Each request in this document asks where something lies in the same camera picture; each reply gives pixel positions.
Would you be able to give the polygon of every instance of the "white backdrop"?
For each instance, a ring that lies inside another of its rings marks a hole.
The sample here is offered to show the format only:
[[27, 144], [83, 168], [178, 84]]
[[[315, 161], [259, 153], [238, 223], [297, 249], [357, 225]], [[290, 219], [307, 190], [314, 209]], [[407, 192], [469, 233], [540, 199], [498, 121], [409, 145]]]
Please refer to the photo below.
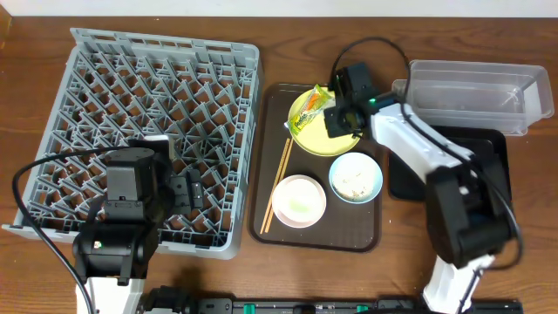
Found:
[[12, 16], [558, 17], [558, 0], [0, 0]]

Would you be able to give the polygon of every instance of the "wood table surface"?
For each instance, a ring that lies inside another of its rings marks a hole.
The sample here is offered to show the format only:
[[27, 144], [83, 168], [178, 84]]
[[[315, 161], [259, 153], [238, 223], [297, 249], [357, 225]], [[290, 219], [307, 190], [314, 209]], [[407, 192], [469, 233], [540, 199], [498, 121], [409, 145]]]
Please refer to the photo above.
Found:
[[[75, 45], [70, 27], [255, 44], [262, 56], [264, 88], [325, 82], [343, 46], [381, 35], [401, 44], [411, 59], [542, 65], [558, 95], [556, 19], [16, 17], [0, 51], [2, 223], [12, 223], [16, 215], [11, 176], [35, 157]], [[383, 88], [405, 77], [397, 54], [381, 44], [363, 44], [342, 64], [358, 60], [367, 61]], [[525, 257], [512, 270], [486, 274], [474, 296], [519, 298], [527, 313], [558, 311], [558, 117], [535, 123], [525, 136], [508, 137], [507, 148]], [[154, 256], [146, 290], [179, 285], [196, 296], [214, 291], [238, 298], [418, 295], [435, 260], [424, 207], [394, 201], [385, 189], [383, 193], [382, 238], [369, 254], [260, 244], [244, 228], [241, 250], [230, 261]], [[73, 261], [71, 246], [60, 248]], [[498, 261], [513, 253], [510, 243]], [[74, 288], [43, 243], [0, 231], [0, 312], [75, 313]]]

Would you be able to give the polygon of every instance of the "snack package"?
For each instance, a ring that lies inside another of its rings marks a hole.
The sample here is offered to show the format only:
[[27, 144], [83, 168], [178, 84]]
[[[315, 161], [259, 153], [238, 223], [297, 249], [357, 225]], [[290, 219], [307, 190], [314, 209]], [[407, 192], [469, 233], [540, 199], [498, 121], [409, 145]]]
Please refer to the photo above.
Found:
[[296, 114], [285, 122], [285, 126], [294, 134], [298, 135], [305, 126], [320, 114], [325, 105], [332, 100], [331, 97], [319, 85], [314, 86], [309, 97], [304, 101], [304, 105], [296, 112]]

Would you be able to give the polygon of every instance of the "green connector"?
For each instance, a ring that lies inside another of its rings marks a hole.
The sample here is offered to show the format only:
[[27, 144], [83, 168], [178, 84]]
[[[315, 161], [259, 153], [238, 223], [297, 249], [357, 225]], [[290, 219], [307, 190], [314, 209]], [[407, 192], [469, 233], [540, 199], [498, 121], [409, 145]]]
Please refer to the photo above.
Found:
[[244, 304], [244, 314], [255, 314], [255, 304]]
[[357, 305], [357, 313], [361, 312], [361, 311], [367, 311], [368, 310], [368, 306], [366, 305]]

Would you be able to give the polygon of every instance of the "chopsticks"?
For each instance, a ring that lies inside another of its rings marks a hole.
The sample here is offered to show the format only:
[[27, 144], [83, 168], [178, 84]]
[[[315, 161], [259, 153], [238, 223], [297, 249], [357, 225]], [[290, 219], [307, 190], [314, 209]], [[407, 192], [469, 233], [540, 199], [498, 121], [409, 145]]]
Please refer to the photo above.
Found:
[[276, 180], [271, 188], [271, 194], [269, 195], [268, 206], [265, 210], [265, 216], [263, 217], [262, 228], [260, 229], [260, 235], [263, 233], [265, 227], [265, 233], [269, 232], [269, 226], [271, 225], [271, 219], [273, 218], [273, 210], [271, 210], [271, 199], [273, 192], [276, 190], [277, 184], [282, 180], [285, 175], [285, 170], [287, 169], [287, 164], [289, 163], [290, 151], [293, 147], [294, 140], [287, 139], [285, 142], [285, 148], [282, 150], [281, 161], [279, 162], [279, 168], [277, 169]]

